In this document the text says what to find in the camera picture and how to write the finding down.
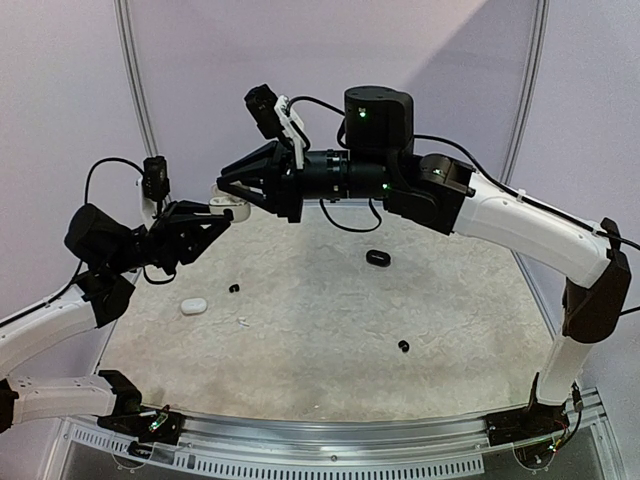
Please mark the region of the small white charging case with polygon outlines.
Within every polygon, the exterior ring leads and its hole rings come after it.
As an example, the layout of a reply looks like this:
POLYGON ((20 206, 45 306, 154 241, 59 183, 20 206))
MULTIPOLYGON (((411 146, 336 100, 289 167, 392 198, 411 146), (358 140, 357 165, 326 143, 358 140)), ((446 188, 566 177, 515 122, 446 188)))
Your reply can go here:
POLYGON ((222 192, 217 185, 211 186, 209 210, 214 215, 223 215, 227 211, 231 212, 233 223, 244 222, 251 215, 251 205, 246 200, 222 192))

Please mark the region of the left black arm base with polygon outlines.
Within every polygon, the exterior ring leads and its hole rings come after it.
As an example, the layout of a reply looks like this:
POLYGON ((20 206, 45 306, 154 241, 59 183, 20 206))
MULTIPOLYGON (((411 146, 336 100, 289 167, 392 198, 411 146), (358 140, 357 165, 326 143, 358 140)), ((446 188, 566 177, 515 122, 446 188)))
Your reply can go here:
POLYGON ((136 438, 139 443, 162 443, 176 446, 185 425, 186 416, 163 408, 143 407, 140 411, 99 417, 103 429, 136 438))

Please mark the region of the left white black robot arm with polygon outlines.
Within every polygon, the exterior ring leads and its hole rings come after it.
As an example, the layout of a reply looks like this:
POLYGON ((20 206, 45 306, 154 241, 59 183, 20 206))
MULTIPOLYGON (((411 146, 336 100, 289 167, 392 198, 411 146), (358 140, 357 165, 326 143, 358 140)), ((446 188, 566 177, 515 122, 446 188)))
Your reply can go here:
POLYGON ((61 296, 1 323, 1 428, 30 420, 92 415, 111 418, 128 434, 148 426, 140 391, 120 372, 85 377, 29 379, 14 371, 50 347, 101 329, 127 311, 135 285, 128 275, 148 265, 173 276, 197 260, 234 219, 224 208, 191 201, 170 203, 152 226, 130 229, 92 203, 74 214, 65 246, 84 263, 61 296))

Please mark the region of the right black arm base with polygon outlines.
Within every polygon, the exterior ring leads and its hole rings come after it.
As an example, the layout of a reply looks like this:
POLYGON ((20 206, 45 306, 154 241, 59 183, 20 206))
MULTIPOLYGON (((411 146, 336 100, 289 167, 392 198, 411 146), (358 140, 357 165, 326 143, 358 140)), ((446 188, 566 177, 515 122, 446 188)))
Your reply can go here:
POLYGON ((491 446, 516 443, 564 430, 566 404, 548 405, 536 398, 526 406, 486 414, 483 417, 491 446))

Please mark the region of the white oval charging case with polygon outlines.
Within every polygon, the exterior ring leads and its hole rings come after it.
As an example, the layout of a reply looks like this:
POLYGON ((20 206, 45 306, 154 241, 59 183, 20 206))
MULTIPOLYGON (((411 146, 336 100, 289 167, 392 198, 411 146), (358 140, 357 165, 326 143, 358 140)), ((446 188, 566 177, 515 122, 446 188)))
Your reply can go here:
POLYGON ((203 298, 187 298, 180 303, 180 311, 186 316, 202 314, 207 308, 208 302, 203 298))

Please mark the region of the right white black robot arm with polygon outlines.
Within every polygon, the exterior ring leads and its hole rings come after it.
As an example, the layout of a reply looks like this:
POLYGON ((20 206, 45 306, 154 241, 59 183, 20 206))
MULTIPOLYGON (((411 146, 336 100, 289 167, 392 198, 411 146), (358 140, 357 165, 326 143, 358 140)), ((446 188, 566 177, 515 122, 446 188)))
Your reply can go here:
POLYGON ((222 170, 220 191, 292 223, 305 200, 377 200, 420 226, 494 243, 565 276, 562 331, 516 421, 527 436, 552 424, 591 348, 622 314, 632 275, 615 222, 581 220, 514 190, 467 150, 418 155, 414 102, 402 91, 346 90, 335 150, 313 149, 294 100, 267 85, 251 89, 245 104, 265 144, 222 170))

